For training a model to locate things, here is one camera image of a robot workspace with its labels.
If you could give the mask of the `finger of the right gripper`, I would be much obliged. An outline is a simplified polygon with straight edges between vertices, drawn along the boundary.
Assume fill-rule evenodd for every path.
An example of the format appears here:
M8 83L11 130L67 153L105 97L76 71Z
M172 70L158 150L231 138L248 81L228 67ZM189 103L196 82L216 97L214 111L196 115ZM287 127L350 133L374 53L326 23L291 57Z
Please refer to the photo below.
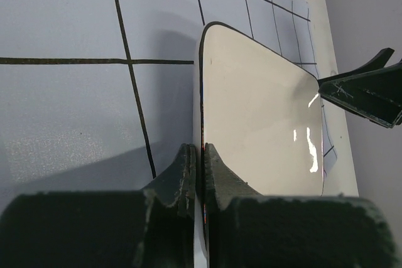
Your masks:
M331 76L331 78L337 80L339 78L349 77L349 76L358 75L358 74L371 72L371 71L375 71L375 70L384 68L385 65L387 64L388 60L393 55L393 53L394 53L394 50L392 48L383 48L372 59L370 59L367 63L360 66L359 68L356 68L355 70L352 70L349 72L340 73L338 75Z
M338 107L392 129L401 125L401 62L337 80L318 81L321 97Z

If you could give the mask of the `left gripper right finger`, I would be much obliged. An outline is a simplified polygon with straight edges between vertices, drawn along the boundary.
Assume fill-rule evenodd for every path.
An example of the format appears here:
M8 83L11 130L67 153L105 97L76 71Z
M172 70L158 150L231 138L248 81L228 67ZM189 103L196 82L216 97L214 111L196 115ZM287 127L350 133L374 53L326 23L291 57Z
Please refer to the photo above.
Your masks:
M379 208L346 196L264 196L204 148L209 267L400 267Z

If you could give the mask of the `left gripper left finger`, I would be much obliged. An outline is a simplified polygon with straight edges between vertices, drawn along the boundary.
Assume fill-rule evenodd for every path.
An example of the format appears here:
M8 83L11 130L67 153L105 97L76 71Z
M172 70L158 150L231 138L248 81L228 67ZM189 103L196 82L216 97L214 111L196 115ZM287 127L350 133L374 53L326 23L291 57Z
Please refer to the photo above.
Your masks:
M1 215L2 267L193 267L196 150L141 190L16 197Z

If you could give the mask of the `white rectangular plate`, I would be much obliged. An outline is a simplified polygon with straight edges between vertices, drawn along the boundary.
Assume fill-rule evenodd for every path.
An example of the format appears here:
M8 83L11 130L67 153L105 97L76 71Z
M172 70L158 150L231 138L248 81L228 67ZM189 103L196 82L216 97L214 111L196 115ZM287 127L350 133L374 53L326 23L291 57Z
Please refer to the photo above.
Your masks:
M203 224L207 144L261 195L320 197L323 139L317 79L220 22L204 28L197 59L194 136Z

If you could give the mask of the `blue checkered cloth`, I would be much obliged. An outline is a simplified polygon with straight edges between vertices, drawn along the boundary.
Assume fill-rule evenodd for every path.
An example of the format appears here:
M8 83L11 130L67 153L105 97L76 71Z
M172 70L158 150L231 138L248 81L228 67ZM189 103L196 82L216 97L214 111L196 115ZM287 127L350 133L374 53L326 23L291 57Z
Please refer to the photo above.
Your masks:
M204 28L227 24L318 82L311 18L304 0L1 0L1 203L148 184L197 146ZM337 153L320 103L324 183Z

